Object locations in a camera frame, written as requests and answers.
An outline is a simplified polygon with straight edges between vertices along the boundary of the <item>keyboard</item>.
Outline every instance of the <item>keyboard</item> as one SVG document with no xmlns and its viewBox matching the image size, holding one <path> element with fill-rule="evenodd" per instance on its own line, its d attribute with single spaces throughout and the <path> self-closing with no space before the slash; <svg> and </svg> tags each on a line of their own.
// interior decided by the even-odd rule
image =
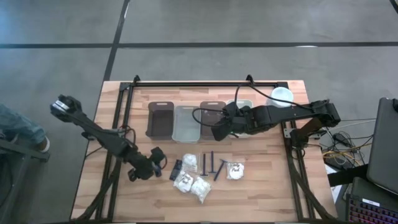
<svg viewBox="0 0 398 224">
<path fill-rule="evenodd" d="M 357 223 L 398 224 L 398 212 L 349 199 L 348 221 Z"/>
</svg>

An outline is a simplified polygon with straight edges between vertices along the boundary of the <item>wooden tabletop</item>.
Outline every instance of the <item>wooden tabletop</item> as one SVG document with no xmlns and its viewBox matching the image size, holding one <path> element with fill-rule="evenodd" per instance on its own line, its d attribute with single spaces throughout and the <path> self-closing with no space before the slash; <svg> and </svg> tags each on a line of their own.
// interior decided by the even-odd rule
<svg viewBox="0 0 398 224">
<path fill-rule="evenodd" d="M 308 103 L 302 80 L 287 81 L 296 103 Z M 103 128 L 111 128 L 120 82 L 104 82 L 98 103 L 95 122 Z M 272 87 L 258 88 L 270 94 Z M 130 164 L 123 164 L 120 174 L 118 196 L 114 212 L 115 222 L 274 222 L 296 221 L 294 200 L 289 179 L 285 147 L 280 125 L 267 132 L 248 138 L 226 138 L 221 142 L 199 140 L 196 144 L 173 141 L 153 141 L 145 135 L 148 123 L 148 104 L 152 101 L 172 101 L 175 106 L 199 106 L 202 101 L 225 101 L 234 98 L 236 87 L 145 87 L 134 88 L 129 125 L 137 133 L 139 150 L 149 156 L 150 150 L 159 146 L 168 158 L 163 176 L 149 180 L 130 182 L 127 172 Z M 121 114 L 124 111 L 126 94 Z M 251 100 L 254 106 L 264 105 L 266 99 L 250 88 L 239 90 L 239 99 Z M 301 127 L 306 121 L 298 121 Z M 91 142 L 88 152 L 99 147 Z M 331 190 L 326 175 L 322 154 L 318 147 L 305 149 L 305 167 L 310 188 L 329 213 L 336 216 Z M 205 177 L 211 183 L 211 191 L 205 202 L 190 193 L 183 194 L 173 187 L 169 176 L 176 159 L 186 153 L 203 154 L 209 158 L 215 152 L 215 169 L 220 160 L 245 160 L 244 177 L 227 180 L 223 169 L 218 180 Z M 84 163 L 80 184 L 72 212 L 72 218 L 83 213 L 94 199 L 101 185 L 106 150 L 101 149 L 88 157 Z M 306 216 L 303 193 L 301 201 Z"/>
</svg>

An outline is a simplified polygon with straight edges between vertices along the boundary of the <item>plastic bag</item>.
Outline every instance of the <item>plastic bag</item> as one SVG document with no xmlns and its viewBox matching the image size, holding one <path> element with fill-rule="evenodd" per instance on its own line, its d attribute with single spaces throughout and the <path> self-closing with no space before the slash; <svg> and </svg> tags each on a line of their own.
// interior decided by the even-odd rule
<svg viewBox="0 0 398 224">
<path fill-rule="evenodd" d="M 198 196 L 200 203 L 203 203 L 205 201 L 205 198 L 210 190 L 211 184 L 203 180 L 201 177 L 197 177 L 195 183 L 193 183 L 191 187 L 191 193 Z"/>
<path fill-rule="evenodd" d="M 181 192 L 187 193 L 191 190 L 192 183 L 193 177 L 184 170 L 181 170 L 180 174 L 175 179 L 173 186 L 178 188 Z"/>
<path fill-rule="evenodd" d="M 198 172 L 199 157 L 194 154 L 185 154 L 182 157 L 182 170 Z"/>
<path fill-rule="evenodd" d="M 226 178 L 229 180 L 239 180 L 244 174 L 243 162 L 227 162 L 226 164 Z"/>
</svg>

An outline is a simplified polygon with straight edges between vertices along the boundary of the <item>small packaged item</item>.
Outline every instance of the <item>small packaged item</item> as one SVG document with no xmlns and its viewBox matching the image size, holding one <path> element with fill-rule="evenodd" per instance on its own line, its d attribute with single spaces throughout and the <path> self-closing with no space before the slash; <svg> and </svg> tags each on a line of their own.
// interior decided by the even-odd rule
<svg viewBox="0 0 398 224">
<path fill-rule="evenodd" d="M 194 154 L 185 154 L 182 157 L 182 170 L 198 172 L 198 159 Z"/>
<path fill-rule="evenodd" d="M 226 164 L 226 178 L 229 180 L 239 180 L 243 177 L 243 171 L 243 162 L 227 162 Z"/>
<path fill-rule="evenodd" d="M 200 203 L 205 201 L 207 194 L 211 190 L 209 182 L 203 180 L 201 177 L 197 177 L 195 183 L 191 187 L 191 193 L 198 196 Z"/>
<path fill-rule="evenodd" d="M 184 170 L 181 170 L 180 174 L 175 179 L 173 186 L 178 188 L 181 192 L 187 193 L 191 190 L 192 183 L 193 177 Z"/>
</svg>

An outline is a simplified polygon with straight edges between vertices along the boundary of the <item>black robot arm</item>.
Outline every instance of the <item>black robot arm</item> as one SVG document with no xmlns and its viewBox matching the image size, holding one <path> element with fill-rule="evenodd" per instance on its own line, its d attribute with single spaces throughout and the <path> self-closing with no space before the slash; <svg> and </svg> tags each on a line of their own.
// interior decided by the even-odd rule
<svg viewBox="0 0 398 224">
<path fill-rule="evenodd" d="M 119 136 L 119 132 L 103 129 L 88 119 L 81 110 L 81 104 L 71 96 L 60 95 L 58 100 L 50 106 L 51 113 L 63 122 L 73 123 L 82 127 L 85 133 L 94 136 L 98 142 L 112 155 L 130 163 L 134 169 L 129 172 L 131 181 L 137 178 L 147 180 L 155 175 L 161 176 L 160 162 L 165 158 L 158 147 L 151 150 L 148 159 L 138 151 L 138 147 L 131 141 Z"/>
<path fill-rule="evenodd" d="M 268 131 L 281 122 L 312 118 L 304 127 L 290 133 L 294 147 L 302 147 L 308 142 L 308 137 L 320 128 L 334 127 L 340 122 L 334 104 L 328 100 L 286 108 L 244 106 L 241 109 L 232 102 L 223 108 L 223 114 L 223 118 L 211 128 L 217 141 L 230 133 L 257 134 Z"/>
</svg>

